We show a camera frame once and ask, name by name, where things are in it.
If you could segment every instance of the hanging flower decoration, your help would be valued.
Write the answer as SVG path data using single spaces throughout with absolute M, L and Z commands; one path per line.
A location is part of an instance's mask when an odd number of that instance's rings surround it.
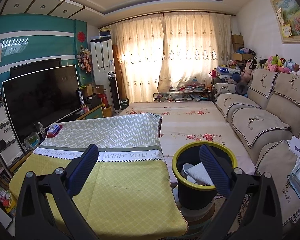
M 91 72 L 91 63 L 90 63 L 91 52 L 88 49 L 83 49 L 81 46 L 80 52 L 77 55 L 80 68 L 86 70 L 86 73 Z

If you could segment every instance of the curtain rod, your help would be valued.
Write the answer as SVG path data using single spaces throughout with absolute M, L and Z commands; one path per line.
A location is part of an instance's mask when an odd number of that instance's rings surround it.
M 107 27 L 107 26 L 110 26 L 110 25 L 115 24 L 115 23 L 120 23 L 120 22 L 123 22 L 123 21 L 126 21 L 126 20 L 136 19 L 136 18 L 143 17 L 143 16 L 150 16 L 150 15 L 164 14 L 164 13 L 172 13 L 172 12 L 206 12 L 206 13 L 215 13 L 215 14 L 223 14 L 223 15 L 235 16 L 234 14 L 231 14 L 231 13 L 222 13 L 222 12 L 213 12 L 213 11 L 199 11 L 199 10 L 197 10 L 197 11 L 196 10 L 165 11 L 165 12 L 157 12 L 157 13 L 148 13 L 148 14 L 143 14 L 143 15 L 139 15 L 139 16 L 134 16 L 134 17 L 126 18 L 126 19 L 123 19 L 123 20 L 120 20 L 120 21 L 109 23 L 107 25 L 103 25 L 103 26 L 99 27 L 99 29 Z

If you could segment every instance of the tower fan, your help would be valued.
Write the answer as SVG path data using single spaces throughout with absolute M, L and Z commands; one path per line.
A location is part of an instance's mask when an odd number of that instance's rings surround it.
M 119 100 L 119 92 L 117 87 L 117 81 L 115 79 L 115 73 L 110 71 L 108 73 L 110 92 L 113 102 L 113 108 L 116 113 L 120 112 L 120 100 Z

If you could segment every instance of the sofa backrest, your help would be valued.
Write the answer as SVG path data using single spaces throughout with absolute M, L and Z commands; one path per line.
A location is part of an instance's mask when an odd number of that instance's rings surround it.
M 291 125 L 294 136 L 300 135 L 300 77 L 279 73 L 266 110 Z
M 265 69 L 257 68 L 251 74 L 251 80 L 248 84 L 248 98 L 266 109 L 271 97 L 278 72 L 271 72 Z

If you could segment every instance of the teal wall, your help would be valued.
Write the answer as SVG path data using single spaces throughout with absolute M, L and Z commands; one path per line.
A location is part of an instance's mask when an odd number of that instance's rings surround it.
M 0 16 L 0 34 L 18 32 L 18 31 L 58 31 L 73 33 L 74 37 L 53 36 L 53 35 L 35 35 L 15 37 L 28 39 L 28 44 L 21 52 L 5 55 L 2 50 L 2 60 L 0 62 L 0 88 L 2 81 L 10 78 L 9 71 L 2 71 L 3 66 L 24 60 L 60 56 L 60 55 L 77 55 L 80 51 L 81 44 L 87 48 L 87 40 L 80 43 L 77 40 L 77 33 L 82 31 L 87 35 L 86 22 L 65 19 L 55 16 L 38 15 L 38 14 L 12 14 Z M 80 84 L 91 82 L 91 74 L 86 74 L 78 65 L 77 59 L 62 60 L 62 65 L 76 64 L 78 79 Z

